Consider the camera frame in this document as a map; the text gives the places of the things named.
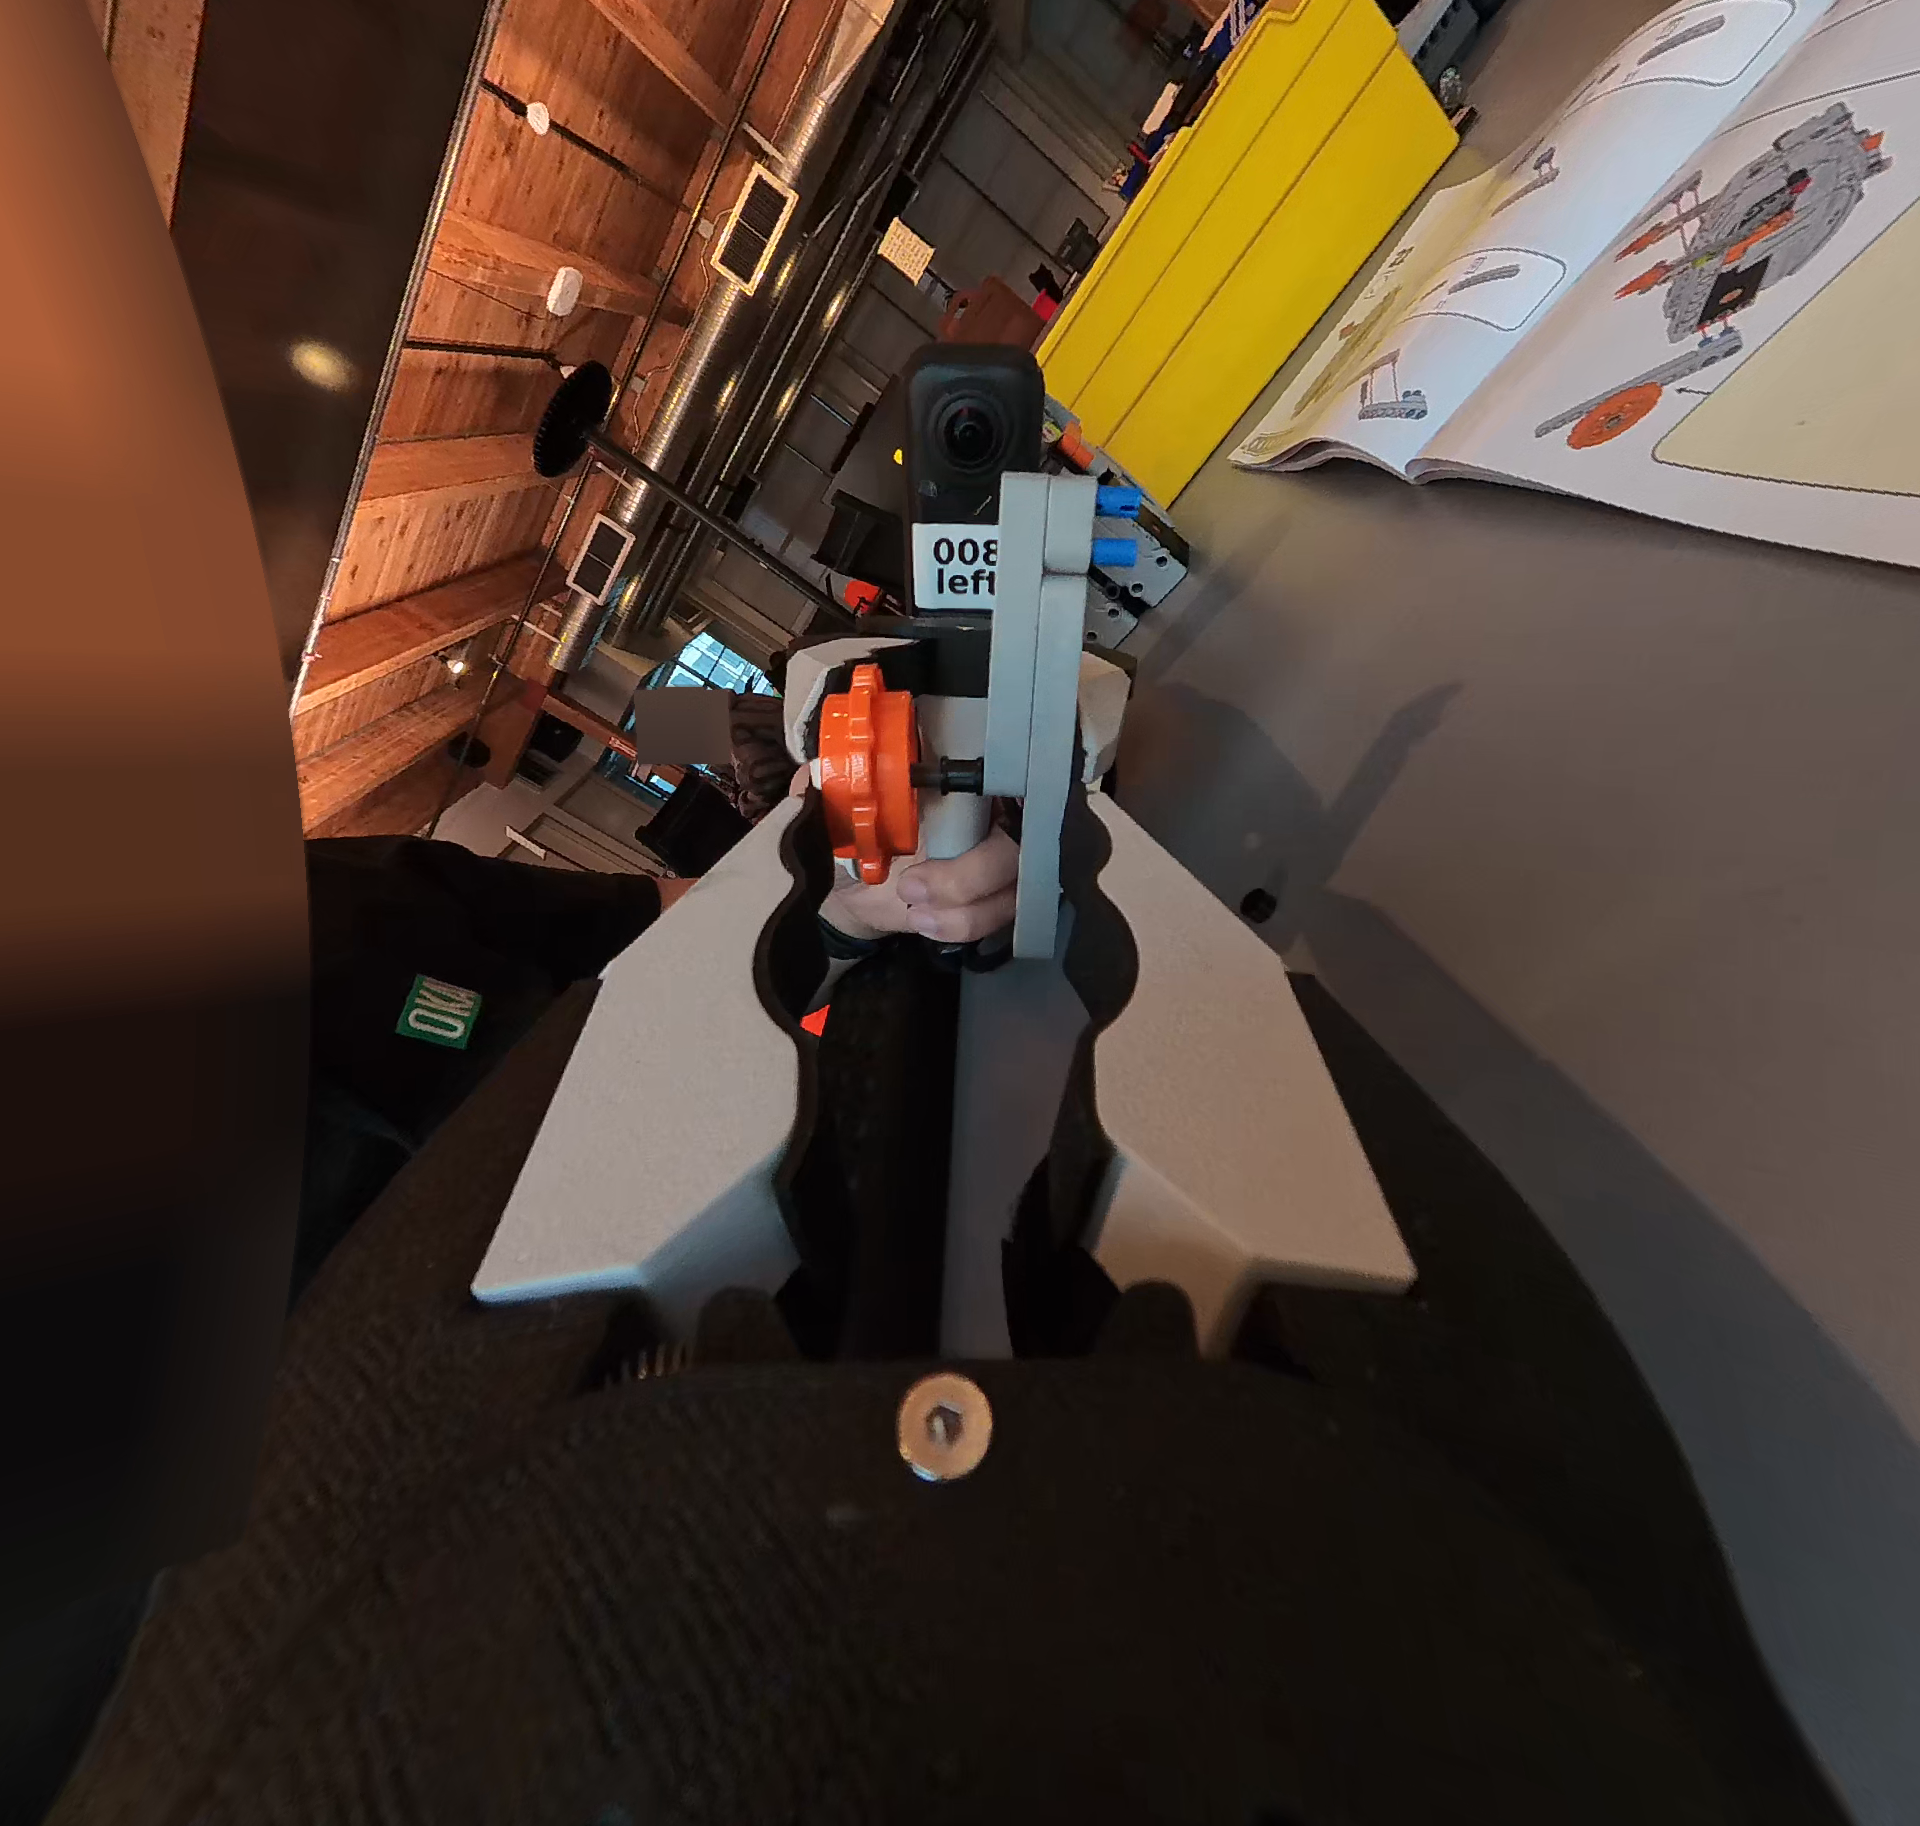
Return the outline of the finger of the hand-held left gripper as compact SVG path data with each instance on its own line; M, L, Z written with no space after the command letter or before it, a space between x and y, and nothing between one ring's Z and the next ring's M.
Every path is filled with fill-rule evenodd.
M1118 760L1124 719L1133 697L1133 670L1105 651L1083 651L1075 674L1077 780L1094 794Z
M781 670L781 742L792 760L786 794L804 799L818 758L818 721L830 679L841 666L840 641L804 641Z

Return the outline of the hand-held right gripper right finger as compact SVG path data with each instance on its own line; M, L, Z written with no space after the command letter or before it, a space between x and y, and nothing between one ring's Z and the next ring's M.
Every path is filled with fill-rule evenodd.
M1274 1285L1402 1294L1408 1242L1284 963L1105 792L1062 834L1085 1013L1049 1138L1049 1267L1172 1286L1228 1355Z

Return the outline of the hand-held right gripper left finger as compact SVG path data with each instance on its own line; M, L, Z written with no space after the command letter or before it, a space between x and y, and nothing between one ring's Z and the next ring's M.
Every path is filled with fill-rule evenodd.
M693 1335L800 1265L781 1169L811 1113L825 978L815 802L752 828L605 970L469 1291L485 1306L636 1294Z

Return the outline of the orange toy gear with axle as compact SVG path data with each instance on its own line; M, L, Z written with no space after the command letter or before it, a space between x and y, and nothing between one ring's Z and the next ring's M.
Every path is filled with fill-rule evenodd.
M912 688L901 661L889 647L836 669L811 734L807 775L831 857L866 888L906 865L959 858L991 826L986 703Z

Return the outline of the grey desk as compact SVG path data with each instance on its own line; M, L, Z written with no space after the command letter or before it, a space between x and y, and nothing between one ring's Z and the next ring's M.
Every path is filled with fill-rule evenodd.
M1366 283L1675 3L1506 0ZM1915 1650L1915 568L1232 455L1176 504L1124 808L1272 890L1255 941L1552 1231L1779 1678L1867 1678Z

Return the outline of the person's left hand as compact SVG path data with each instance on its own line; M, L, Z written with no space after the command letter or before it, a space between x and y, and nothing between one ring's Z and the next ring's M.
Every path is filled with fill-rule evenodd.
M912 937L971 947L1005 931L1015 912L1020 846L1005 830L951 858L896 858L883 882L847 879L820 918L854 942Z

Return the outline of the grey toy brick assembly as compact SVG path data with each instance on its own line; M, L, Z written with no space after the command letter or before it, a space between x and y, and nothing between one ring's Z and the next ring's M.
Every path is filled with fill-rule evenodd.
M1058 398L1043 398L1041 468L1096 482L1091 558L1085 575L1082 647L1115 653L1188 579L1189 548L1163 509L1096 446Z

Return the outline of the person's black jacket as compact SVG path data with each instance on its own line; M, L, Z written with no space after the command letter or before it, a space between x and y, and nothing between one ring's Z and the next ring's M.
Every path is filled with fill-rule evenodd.
M555 1000L603 974L681 888L423 837L316 837L304 872L307 1090L289 1305Z

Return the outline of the stacked yellow storage bins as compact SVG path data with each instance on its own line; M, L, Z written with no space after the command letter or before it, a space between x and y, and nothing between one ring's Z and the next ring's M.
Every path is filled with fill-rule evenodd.
M1038 346L1162 509L1457 148L1376 0L1265 0Z

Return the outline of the black disc on rod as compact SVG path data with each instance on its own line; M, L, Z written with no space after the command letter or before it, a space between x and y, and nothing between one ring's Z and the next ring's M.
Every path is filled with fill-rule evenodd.
M600 363L586 363L564 375L534 431L532 466L540 478L558 480L579 466L594 466L613 478L621 491L637 491L641 498L653 494L659 504L690 518L693 533L714 535L827 620L846 628L857 625L857 614L833 599L830 588L758 543L724 511L683 492L668 474L620 446L607 424L611 405L613 380Z

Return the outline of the small grey toy brick part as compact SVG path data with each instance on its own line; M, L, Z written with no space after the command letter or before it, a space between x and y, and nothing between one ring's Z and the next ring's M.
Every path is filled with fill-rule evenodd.
M1398 44L1420 81L1446 106L1459 66L1479 33L1474 0L1417 0L1396 27Z

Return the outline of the open building instruction booklet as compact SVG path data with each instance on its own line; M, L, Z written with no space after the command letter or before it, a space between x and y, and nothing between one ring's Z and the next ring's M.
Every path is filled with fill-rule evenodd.
M1680 0L1439 190L1232 452L1915 568L1917 0Z

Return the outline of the metal air duct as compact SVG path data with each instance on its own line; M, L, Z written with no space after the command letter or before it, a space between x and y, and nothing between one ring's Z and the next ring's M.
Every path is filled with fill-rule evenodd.
M844 0L831 33L752 165L793 194L752 289L714 270L636 456L709 517L740 520L752 487L742 463L756 416L774 409L779 340L804 322L804 296L827 268L836 237L875 181L900 115L924 86L938 0L897 0L877 16Z

